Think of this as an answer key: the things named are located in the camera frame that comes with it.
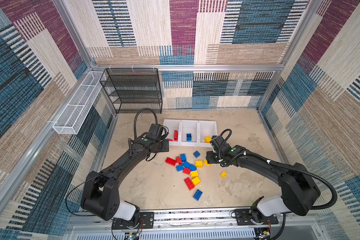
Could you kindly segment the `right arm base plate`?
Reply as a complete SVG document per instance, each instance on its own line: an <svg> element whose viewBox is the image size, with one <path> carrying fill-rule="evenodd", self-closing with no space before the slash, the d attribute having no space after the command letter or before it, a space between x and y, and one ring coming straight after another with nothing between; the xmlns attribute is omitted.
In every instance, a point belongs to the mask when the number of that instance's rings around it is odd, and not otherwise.
<svg viewBox="0 0 360 240"><path fill-rule="evenodd" d="M237 221L238 226L254 226L254 225L277 225L279 223L276 215L265 217L257 210L235 209L231 213L231 217Z"/></svg>

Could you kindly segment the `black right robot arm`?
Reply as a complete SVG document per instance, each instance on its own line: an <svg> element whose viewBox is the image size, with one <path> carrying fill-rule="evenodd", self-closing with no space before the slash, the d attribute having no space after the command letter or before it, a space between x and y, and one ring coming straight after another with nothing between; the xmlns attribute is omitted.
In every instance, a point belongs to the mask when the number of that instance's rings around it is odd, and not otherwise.
<svg viewBox="0 0 360 240"><path fill-rule="evenodd" d="M212 137L210 144L213 149L206 155L208 164L251 170L281 188L280 194L268 199L260 197L252 204L248 214L254 224L260 225L275 214L306 216L310 210L328 209L337 202L338 194L334 186L324 178L310 173L304 165L273 161L242 146L231 147L227 141L228 138L224 138L222 134ZM331 199L325 204L315 204L321 196L316 182L321 182L331 192Z"/></svg>

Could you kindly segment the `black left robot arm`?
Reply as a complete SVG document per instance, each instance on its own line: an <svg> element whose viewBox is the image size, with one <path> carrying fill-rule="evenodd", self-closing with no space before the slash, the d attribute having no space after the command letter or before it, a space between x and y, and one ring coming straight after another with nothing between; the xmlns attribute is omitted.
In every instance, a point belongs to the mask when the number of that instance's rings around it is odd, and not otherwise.
<svg viewBox="0 0 360 240"><path fill-rule="evenodd" d="M154 115L155 122L148 132L137 135L139 115L148 111ZM154 110L141 109L134 119L134 138L128 139L128 150L113 164L100 172L92 171L87 175L81 199L81 208L108 221L120 208L119 186L125 177L143 160L148 161L151 154L166 153L170 150L168 129L158 123Z"/></svg>

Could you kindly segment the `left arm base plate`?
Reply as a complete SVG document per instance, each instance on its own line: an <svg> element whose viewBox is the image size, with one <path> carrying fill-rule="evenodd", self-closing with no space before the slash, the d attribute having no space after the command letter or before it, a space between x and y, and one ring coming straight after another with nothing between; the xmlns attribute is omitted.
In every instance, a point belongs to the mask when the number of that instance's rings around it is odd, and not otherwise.
<svg viewBox="0 0 360 240"><path fill-rule="evenodd" d="M154 227L154 220L154 212L139 212L135 214L129 221L123 219L114 219L112 223L112 230L152 229Z"/></svg>

